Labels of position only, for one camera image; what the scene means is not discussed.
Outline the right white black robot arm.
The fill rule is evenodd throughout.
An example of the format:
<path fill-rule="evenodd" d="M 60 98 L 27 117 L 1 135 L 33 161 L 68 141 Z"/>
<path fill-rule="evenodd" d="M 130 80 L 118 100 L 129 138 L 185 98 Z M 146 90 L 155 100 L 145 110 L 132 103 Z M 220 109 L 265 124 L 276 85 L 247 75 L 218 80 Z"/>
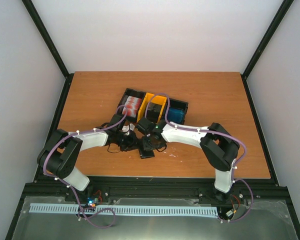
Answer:
<path fill-rule="evenodd" d="M 200 148 L 209 164 L 215 169 L 214 188 L 225 194 L 232 188 L 233 170 L 240 143 L 219 123 L 195 127 L 165 120 L 155 124 L 142 118 L 137 124 L 137 129 L 143 134 L 140 148 L 147 152 L 165 148 L 168 143 L 180 143 Z"/>

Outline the black bin with blue cards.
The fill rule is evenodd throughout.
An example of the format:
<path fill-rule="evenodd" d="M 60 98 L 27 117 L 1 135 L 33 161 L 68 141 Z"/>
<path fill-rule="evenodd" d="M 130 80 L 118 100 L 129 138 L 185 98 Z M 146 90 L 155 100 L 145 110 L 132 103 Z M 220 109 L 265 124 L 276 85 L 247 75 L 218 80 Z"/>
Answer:
<path fill-rule="evenodd" d="M 167 120 L 176 124 L 183 125 L 185 123 L 188 111 L 188 102 L 170 98 L 170 105 L 167 114 Z"/>

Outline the black leather card holder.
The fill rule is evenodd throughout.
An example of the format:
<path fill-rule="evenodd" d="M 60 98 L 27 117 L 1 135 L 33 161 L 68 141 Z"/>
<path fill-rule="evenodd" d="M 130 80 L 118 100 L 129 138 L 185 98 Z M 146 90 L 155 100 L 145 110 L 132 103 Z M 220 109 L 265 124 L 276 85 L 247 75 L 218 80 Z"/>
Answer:
<path fill-rule="evenodd" d="M 154 158 L 155 157 L 155 153 L 154 151 L 151 150 L 145 150 L 143 148 L 139 148 L 139 156 L 141 159 L 149 159 L 149 158 Z"/>

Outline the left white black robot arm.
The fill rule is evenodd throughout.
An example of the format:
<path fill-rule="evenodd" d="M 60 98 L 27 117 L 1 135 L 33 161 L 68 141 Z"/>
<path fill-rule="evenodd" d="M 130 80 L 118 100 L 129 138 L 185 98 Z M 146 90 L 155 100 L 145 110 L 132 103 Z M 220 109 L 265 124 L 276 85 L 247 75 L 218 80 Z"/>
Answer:
<path fill-rule="evenodd" d="M 90 179 L 77 167 L 79 153 L 95 148 L 115 144 L 121 152 L 138 148 L 138 138 L 133 124 L 107 127 L 99 126 L 86 132 L 67 132 L 56 130 L 37 157 L 37 164 L 45 169 L 45 174 L 62 180 L 76 189 L 76 195 L 82 201 L 93 198 L 94 188 Z"/>

